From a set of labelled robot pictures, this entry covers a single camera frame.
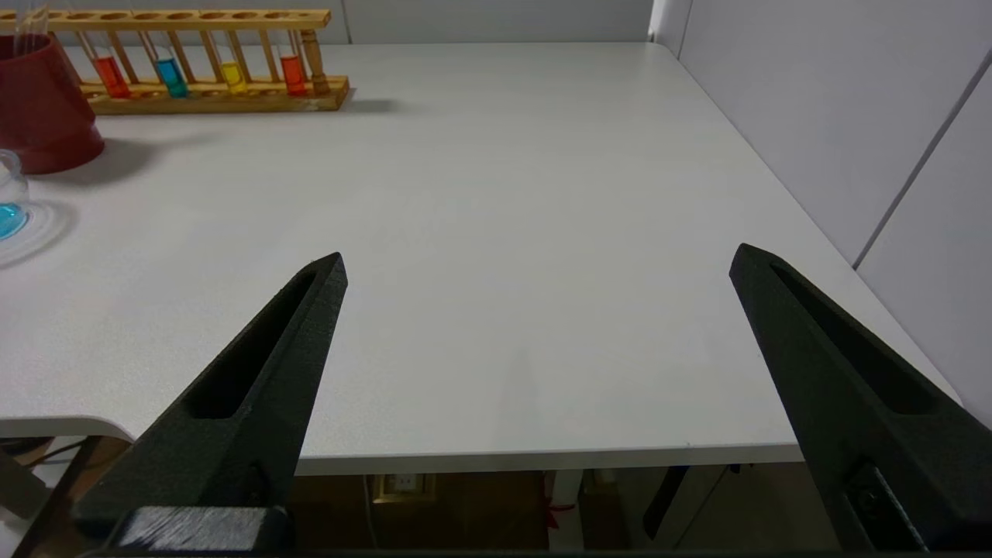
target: blue liquid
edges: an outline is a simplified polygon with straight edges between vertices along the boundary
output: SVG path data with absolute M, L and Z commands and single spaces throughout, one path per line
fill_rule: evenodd
M 159 75 L 169 90 L 170 97 L 184 98 L 189 96 L 189 89 L 186 87 L 186 81 L 183 79 L 183 74 L 180 73 L 180 68 L 176 66 L 176 59 L 159 60 L 155 64 L 159 67 Z
M 17 204 L 0 204 L 0 240 L 13 235 L 24 223 L 28 214 Z

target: test tube rack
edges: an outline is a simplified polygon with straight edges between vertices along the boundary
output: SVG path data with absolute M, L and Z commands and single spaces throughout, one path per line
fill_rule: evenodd
M 13 32 L 16 13 L 0 10 L 0 32 Z M 96 114 L 180 114 L 211 112 L 311 112 L 337 110 L 350 87 L 346 75 L 325 75 L 316 30 L 326 27 L 330 10 L 87 10 L 53 11 L 49 14 L 49 37 L 62 52 L 62 58 L 82 95 Z M 183 45 L 179 32 L 198 32 L 202 45 Z M 307 94 L 289 95 L 280 77 L 269 33 L 289 32 L 294 47 L 306 55 Z M 150 32 L 168 35 L 176 58 L 186 75 L 189 96 L 172 98 L 160 76 L 138 77 L 121 41 L 122 34 L 142 34 L 143 44 Z M 127 76 L 130 96 L 111 98 L 98 80 L 84 80 L 72 65 L 59 34 L 76 34 L 81 41 L 91 33 L 106 34 L 114 54 Z M 247 85 L 247 92 L 233 94 L 223 78 L 214 33 L 223 33 Z M 249 71 L 239 33 L 258 34 L 268 75 L 259 77 Z M 194 75 L 187 50 L 204 49 L 213 75 Z M 152 53 L 146 50 L 152 68 Z

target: red liquid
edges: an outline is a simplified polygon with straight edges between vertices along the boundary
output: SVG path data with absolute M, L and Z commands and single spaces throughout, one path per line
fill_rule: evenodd
M 307 77 L 304 75 L 304 65 L 300 57 L 280 57 L 283 63 L 283 77 L 286 78 L 286 91 L 292 96 L 307 94 Z
M 124 76 L 121 75 L 121 70 L 117 67 L 117 61 L 113 57 L 96 59 L 93 64 L 96 66 L 96 72 L 100 74 L 100 80 L 103 81 L 110 96 L 118 99 L 131 96 L 131 90 L 127 88 Z

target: red container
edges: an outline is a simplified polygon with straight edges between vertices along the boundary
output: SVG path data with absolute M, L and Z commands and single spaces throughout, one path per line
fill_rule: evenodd
M 103 151 L 96 116 L 73 82 L 59 46 L 14 58 L 14 38 L 0 37 L 0 149 L 21 158 L 25 174 L 78 167 Z

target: electrical outlet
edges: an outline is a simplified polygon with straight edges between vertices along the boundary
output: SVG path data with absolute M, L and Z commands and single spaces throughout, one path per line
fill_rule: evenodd
M 376 475 L 372 501 L 434 501 L 436 479 L 436 475 Z
M 417 492 L 419 475 L 393 475 L 393 490 L 396 492 Z

